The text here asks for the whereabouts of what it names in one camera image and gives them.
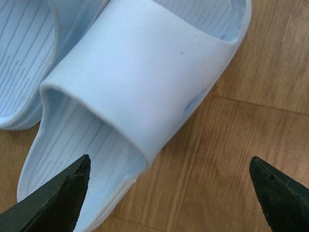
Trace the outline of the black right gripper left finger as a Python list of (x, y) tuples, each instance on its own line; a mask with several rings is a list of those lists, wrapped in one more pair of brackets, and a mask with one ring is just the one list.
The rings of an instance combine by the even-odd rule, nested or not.
[(83, 155), (24, 200), (0, 215), (2, 232), (71, 232), (90, 179), (91, 160)]

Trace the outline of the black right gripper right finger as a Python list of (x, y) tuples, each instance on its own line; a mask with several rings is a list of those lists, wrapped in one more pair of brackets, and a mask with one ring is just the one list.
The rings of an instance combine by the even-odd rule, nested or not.
[(250, 162), (250, 176), (266, 221), (273, 232), (309, 230), (309, 189), (261, 158)]

